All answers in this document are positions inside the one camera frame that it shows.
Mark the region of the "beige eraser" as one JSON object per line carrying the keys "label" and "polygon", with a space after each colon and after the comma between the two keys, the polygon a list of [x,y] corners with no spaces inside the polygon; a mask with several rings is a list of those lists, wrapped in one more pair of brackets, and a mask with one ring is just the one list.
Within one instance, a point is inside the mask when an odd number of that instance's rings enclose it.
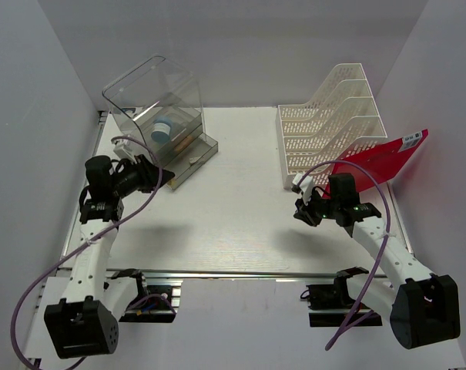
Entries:
{"label": "beige eraser", "polygon": [[191,157],[189,159],[189,165],[193,166],[194,164],[198,163],[199,161],[201,161],[201,158],[199,156]]}

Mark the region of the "blue white small jar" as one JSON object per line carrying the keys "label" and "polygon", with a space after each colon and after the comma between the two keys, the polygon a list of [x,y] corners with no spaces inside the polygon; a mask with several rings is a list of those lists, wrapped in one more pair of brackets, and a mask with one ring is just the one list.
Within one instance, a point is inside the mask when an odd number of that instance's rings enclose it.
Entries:
{"label": "blue white small jar", "polygon": [[167,143],[170,141],[170,133],[173,128],[173,121],[166,116],[158,116],[153,121],[153,131],[151,139],[157,143]]}

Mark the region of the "orange highlighter pen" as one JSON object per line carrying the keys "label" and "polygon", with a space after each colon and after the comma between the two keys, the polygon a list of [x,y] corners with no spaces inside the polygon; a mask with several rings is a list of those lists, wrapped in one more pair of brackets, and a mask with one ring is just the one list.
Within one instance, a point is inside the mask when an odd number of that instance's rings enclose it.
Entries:
{"label": "orange highlighter pen", "polygon": [[185,148],[187,148],[188,145],[190,145],[194,140],[195,138],[193,136],[187,136],[178,145],[175,146],[174,150],[177,153],[180,153],[181,151],[185,150]]}

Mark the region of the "red plastic folder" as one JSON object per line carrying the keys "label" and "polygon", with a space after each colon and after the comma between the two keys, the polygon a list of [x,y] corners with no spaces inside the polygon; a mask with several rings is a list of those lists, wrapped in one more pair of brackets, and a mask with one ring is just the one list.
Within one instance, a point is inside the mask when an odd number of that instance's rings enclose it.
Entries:
{"label": "red plastic folder", "polygon": [[[417,148],[427,139],[428,134],[428,130],[423,129],[398,140],[351,155],[346,158],[346,161],[364,168],[378,184],[382,184],[397,176]],[[353,166],[335,164],[331,174],[338,173],[352,174],[358,193],[374,187],[370,179]]]}

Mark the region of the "clear acrylic drawer organizer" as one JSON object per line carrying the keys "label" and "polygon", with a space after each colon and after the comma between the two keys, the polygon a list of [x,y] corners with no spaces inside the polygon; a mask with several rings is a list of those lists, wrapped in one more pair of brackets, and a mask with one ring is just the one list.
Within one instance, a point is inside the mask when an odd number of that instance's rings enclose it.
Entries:
{"label": "clear acrylic drawer organizer", "polygon": [[218,153],[218,142],[206,134],[198,79],[172,60],[153,55],[102,89],[109,112],[126,138],[113,152],[132,159],[148,155],[145,143],[164,170],[175,173],[166,185],[178,189]]}

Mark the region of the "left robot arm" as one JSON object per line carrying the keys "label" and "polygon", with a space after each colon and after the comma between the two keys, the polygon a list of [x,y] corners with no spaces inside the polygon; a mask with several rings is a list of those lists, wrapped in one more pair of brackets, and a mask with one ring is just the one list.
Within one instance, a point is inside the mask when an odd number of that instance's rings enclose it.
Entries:
{"label": "left robot arm", "polygon": [[119,341],[119,319],[129,306],[149,298],[141,271],[106,276],[112,245],[124,209],[123,199],[152,193],[174,178],[143,155],[132,160],[94,156],[85,162],[88,181],[79,199],[80,237],[86,248],[75,255],[69,282],[56,304],[46,307],[44,322],[61,359],[112,354]]}

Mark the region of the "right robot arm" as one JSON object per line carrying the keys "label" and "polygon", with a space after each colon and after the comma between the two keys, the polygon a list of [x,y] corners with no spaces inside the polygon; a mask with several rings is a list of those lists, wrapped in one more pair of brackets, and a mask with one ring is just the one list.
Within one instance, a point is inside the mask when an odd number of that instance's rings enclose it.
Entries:
{"label": "right robot arm", "polygon": [[389,322],[406,349],[458,338],[460,310],[453,278],[435,274],[387,231],[380,211],[360,201],[352,174],[331,175],[329,187],[328,195],[322,196],[312,177],[296,175],[292,190],[300,199],[295,203],[295,218],[311,227],[334,220],[368,252],[390,282],[374,280],[362,267],[338,271],[332,293],[320,297],[320,302],[336,301],[349,308],[342,329],[358,325],[353,316],[365,306]]}

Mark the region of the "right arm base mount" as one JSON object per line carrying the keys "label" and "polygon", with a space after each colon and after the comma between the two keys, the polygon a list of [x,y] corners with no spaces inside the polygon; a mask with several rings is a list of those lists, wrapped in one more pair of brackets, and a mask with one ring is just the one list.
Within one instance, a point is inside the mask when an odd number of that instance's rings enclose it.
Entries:
{"label": "right arm base mount", "polygon": [[329,283],[308,284],[300,295],[309,308],[309,322],[312,328],[337,328],[344,321],[354,299],[347,293],[347,280],[362,274],[363,281],[369,271],[362,267],[351,267],[336,273]]}

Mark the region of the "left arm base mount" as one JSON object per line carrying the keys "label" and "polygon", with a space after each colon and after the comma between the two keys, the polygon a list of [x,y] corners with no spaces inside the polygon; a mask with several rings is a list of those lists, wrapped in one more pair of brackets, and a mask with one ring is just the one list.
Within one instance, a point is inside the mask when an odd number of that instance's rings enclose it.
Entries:
{"label": "left arm base mount", "polygon": [[154,277],[139,269],[115,271],[106,278],[104,291],[114,288],[117,282],[130,278],[137,288],[137,295],[127,305],[120,323],[172,323],[178,311],[181,283],[167,277]]}

